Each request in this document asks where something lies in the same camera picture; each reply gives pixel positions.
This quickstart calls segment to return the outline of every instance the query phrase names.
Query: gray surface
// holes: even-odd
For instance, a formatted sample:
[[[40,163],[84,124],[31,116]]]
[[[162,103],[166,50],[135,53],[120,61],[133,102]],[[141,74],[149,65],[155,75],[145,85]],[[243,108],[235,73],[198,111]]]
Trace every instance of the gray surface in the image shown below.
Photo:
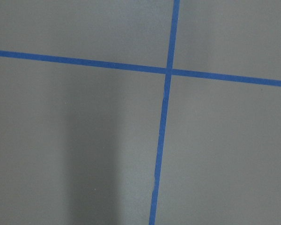
[[[0,224],[148,224],[163,81],[0,58]]]
[[[0,0],[0,50],[166,66],[171,0]]]
[[[281,88],[172,78],[157,225],[281,225]]]
[[[281,79],[281,0],[181,0],[174,68]]]

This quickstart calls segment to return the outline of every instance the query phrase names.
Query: gray panel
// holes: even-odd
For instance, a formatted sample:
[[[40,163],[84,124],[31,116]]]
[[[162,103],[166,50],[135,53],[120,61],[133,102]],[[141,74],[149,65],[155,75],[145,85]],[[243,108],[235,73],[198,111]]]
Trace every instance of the gray panel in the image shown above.
[[[281,79],[281,0],[181,0],[174,68]]]
[[[173,77],[157,225],[281,225],[281,88]]]
[[[0,0],[0,50],[164,67],[171,0]]]
[[[0,58],[0,224],[148,224],[163,81]]]

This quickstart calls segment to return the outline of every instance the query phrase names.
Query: blue tape line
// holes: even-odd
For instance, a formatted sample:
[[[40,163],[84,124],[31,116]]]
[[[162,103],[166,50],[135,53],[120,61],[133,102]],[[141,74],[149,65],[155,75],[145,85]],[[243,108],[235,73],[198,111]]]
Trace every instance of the blue tape line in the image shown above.
[[[178,76],[207,78],[207,79],[222,80],[222,81],[253,83],[253,84],[262,84],[262,85],[270,85],[270,86],[281,87],[281,81],[279,81],[279,80],[248,77],[248,76],[215,74],[215,73],[196,72],[196,71],[181,70],[181,69],[173,69],[172,74],[178,75]]]
[[[167,59],[167,73],[165,75],[165,81],[164,81],[163,104],[161,110],[159,137],[158,137],[157,155],[156,155],[155,173],[154,173],[155,181],[154,181],[154,189],[152,192],[152,199],[151,199],[149,225],[154,225],[155,218],[156,218],[160,174],[161,174],[161,166],[162,166],[162,159],[163,159],[163,144],[164,144],[164,136],[165,136],[165,128],[166,128],[166,121],[167,121],[167,114],[168,114],[169,96],[170,96],[170,82],[172,76],[171,72],[172,72],[173,61],[174,61],[175,42],[176,42],[176,33],[177,33],[177,24],[178,24],[178,15],[179,15],[179,4],[180,4],[180,0],[174,0],[168,59]]]
[[[1,51],[1,50],[0,50],[0,56],[8,57],[8,58],[26,59],[26,60],[59,62],[59,63],[91,66],[91,67],[132,70],[132,71],[149,72],[149,73],[157,73],[157,74],[165,74],[167,71],[165,68],[161,68],[161,67],[149,67],[149,66],[125,64],[125,63],[105,62],[105,61],[97,61],[97,60],[84,60],[84,59],[77,59],[77,58],[30,54],[30,53],[22,53],[22,52],[8,52],[8,51]]]

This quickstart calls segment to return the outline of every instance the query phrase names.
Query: blue tape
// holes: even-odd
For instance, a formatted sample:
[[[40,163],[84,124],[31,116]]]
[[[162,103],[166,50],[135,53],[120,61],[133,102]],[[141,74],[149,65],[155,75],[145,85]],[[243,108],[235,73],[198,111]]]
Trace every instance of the blue tape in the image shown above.
[[[26,60],[59,62],[59,63],[90,66],[90,67],[102,67],[102,68],[132,70],[132,71],[149,72],[149,73],[157,73],[157,74],[165,74],[166,73],[166,69],[161,68],[161,67],[149,67],[149,66],[125,64],[125,63],[116,63],[116,62],[84,60],[84,59],[77,59],[77,58],[67,58],[67,57],[50,56],[50,55],[39,55],[39,54],[30,54],[30,53],[22,53],[22,52],[8,52],[8,51],[1,51],[0,50],[0,56],[1,57],[8,57],[8,58],[26,59]]]
[[[233,81],[233,82],[253,83],[253,84],[281,87],[281,81],[279,80],[248,77],[248,76],[215,74],[215,73],[196,72],[196,71],[181,70],[181,69],[173,69],[172,74],[178,76],[188,76],[188,77],[221,80],[221,81]]]
[[[176,42],[176,33],[177,33],[177,24],[178,24],[178,15],[179,15],[179,4],[180,4],[180,0],[174,0],[168,59],[167,59],[167,73],[165,75],[165,81],[164,81],[163,104],[161,110],[159,137],[158,137],[157,155],[156,155],[155,173],[154,173],[155,181],[154,181],[154,189],[152,192],[152,199],[151,199],[149,225],[154,225],[155,218],[156,218],[160,174],[161,174],[161,166],[162,166],[162,159],[163,159],[163,144],[164,144],[166,122],[167,122],[169,97],[170,97],[170,82],[172,76],[171,72],[172,72],[173,61],[174,61],[175,42]]]

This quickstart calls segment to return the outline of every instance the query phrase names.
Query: painter's tape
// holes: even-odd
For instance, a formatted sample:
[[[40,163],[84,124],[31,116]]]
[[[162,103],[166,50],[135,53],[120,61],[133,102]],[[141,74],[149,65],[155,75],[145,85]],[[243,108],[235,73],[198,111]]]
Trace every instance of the painter's tape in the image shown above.
[[[233,81],[233,82],[242,82],[242,83],[254,83],[254,84],[281,87],[280,80],[272,80],[272,79],[264,79],[264,78],[248,77],[248,76],[215,74],[215,73],[197,72],[197,71],[189,71],[189,70],[181,70],[181,69],[173,69],[172,74],[178,76],[188,76],[188,77],[197,77],[197,78],[206,78],[206,79],[213,79],[213,80]]]
[[[116,63],[116,62],[105,62],[105,61],[97,61],[97,60],[84,60],[84,59],[77,59],[77,58],[31,54],[31,53],[23,53],[23,52],[8,52],[8,51],[0,50],[0,56],[8,57],[8,58],[26,59],[26,60],[59,62],[59,63],[82,65],[82,66],[89,66],[89,67],[132,70],[132,71],[157,73],[157,74],[166,73],[166,69],[161,67],[149,67],[149,66]]]
[[[163,96],[163,105],[161,110],[161,118],[160,118],[160,126],[159,126],[159,137],[158,137],[156,164],[155,164],[155,172],[154,172],[155,181],[154,181],[154,189],[152,192],[152,199],[151,199],[149,225],[155,225],[155,218],[156,218],[156,211],[157,211],[160,174],[161,174],[161,166],[163,160],[163,144],[164,144],[165,128],[166,128],[166,121],[167,121],[167,114],[168,114],[169,97],[170,97],[170,82],[172,76],[171,72],[173,68],[177,25],[178,25],[179,4],[180,4],[180,0],[174,0],[172,23],[170,29],[168,59],[167,59],[167,73],[165,75],[165,81],[164,81],[164,96]]]

